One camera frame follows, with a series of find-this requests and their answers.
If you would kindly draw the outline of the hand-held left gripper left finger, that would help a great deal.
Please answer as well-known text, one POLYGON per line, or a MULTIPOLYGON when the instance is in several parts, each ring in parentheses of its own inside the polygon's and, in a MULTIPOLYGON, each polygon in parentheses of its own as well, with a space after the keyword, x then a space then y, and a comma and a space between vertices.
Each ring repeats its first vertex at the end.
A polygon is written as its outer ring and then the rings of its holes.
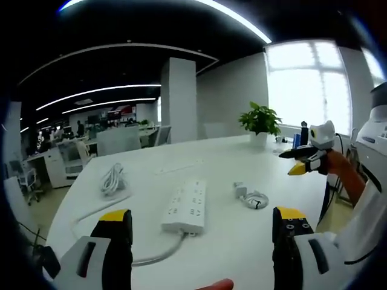
POLYGON ((60 260, 59 289, 131 289, 131 210, 104 214, 60 260))

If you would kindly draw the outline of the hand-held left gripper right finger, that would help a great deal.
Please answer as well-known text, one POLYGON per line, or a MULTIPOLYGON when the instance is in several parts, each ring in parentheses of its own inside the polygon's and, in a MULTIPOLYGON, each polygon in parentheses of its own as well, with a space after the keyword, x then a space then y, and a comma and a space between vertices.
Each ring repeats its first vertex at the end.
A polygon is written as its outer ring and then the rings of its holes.
POLYGON ((273 209, 275 289, 345 289, 348 270, 328 236, 315 233, 306 215, 285 207, 273 209))

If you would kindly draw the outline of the person's left hand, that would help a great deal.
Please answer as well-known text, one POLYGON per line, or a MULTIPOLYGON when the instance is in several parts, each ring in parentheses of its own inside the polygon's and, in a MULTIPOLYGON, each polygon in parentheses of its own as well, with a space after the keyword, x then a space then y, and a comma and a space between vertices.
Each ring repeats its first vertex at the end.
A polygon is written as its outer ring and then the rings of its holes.
POLYGON ((198 288, 198 290, 232 290, 234 282, 231 279, 222 279, 211 285, 198 288))

